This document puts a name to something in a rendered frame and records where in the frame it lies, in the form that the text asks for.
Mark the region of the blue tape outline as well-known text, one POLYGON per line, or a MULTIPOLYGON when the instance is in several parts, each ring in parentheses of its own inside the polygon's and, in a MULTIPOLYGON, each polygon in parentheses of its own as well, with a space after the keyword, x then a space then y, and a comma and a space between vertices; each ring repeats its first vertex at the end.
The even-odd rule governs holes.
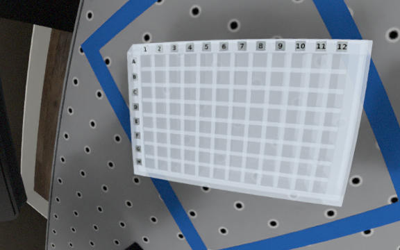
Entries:
MULTIPOLYGON (((82 43, 120 124, 131 142, 130 110, 99 50, 157 0, 129 0, 82 43)), ((363 40, 344 0, 313 0, 333 40, 363 40)), ((219 250, 290 250, 400 221, 400 126, 372 58, 363 108, 395 188, 398 202, 333 222, 219 250)), ((168 180, 152 178, 192 250, 207 250, 168 180)))

